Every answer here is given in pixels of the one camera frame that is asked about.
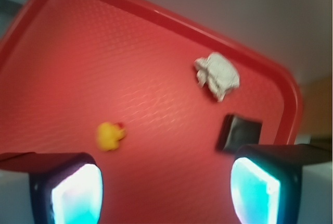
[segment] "cyan light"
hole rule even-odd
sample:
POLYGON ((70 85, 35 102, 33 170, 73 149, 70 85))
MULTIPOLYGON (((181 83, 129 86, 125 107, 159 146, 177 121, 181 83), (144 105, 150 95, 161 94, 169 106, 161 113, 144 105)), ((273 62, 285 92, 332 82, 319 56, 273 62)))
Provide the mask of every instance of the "cyan light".
POLYGON ((102 200, 101 172, 85 164, 52 189, 55 224, 98 223, 102 200))
POLYGON ((280 181, 248 158, 235 160, 231 171, 235 212, 246 224, 276 224, 280 181))

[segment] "wooden surface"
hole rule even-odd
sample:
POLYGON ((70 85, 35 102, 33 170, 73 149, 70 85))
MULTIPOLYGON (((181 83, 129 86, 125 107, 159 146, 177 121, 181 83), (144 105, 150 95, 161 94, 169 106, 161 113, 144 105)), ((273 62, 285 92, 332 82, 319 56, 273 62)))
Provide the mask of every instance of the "wooden surface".
POLYGON ((332 136, 332 76, 301 85, 304 100, 300 133, 332 136))

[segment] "white wall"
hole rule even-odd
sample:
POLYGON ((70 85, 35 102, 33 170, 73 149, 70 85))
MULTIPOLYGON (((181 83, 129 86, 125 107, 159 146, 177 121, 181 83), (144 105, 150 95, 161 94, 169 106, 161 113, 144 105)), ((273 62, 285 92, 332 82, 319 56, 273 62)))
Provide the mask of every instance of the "white wall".
POLYGON ((332 74, 332 0, 148 0, 283 64, 298 82, 332 74))

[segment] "yellow rubber duck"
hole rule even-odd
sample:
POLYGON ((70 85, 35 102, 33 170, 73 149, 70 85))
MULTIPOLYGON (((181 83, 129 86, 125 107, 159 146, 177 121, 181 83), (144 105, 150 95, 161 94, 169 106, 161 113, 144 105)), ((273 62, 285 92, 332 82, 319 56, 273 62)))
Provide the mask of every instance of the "yellow rubber duck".
POLYGON ((126 136, 126 131, 122 124, 111 124, 104 122, 97 129, 97 144, 103 151, 116 150, 119 141, 126 136))

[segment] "white crumpled paper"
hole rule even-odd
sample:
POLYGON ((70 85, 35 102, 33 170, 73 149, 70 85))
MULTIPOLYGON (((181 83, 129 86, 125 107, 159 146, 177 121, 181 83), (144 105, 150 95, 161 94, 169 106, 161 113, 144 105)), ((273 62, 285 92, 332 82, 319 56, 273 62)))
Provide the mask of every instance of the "white crumpled paper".
POLYGON ((208 58, 195 60, 199 85, 208 84, 210 91, 221 102, 228 92, 239 87, 239 74, 236 68, 220 53, 212 53, 208 58))

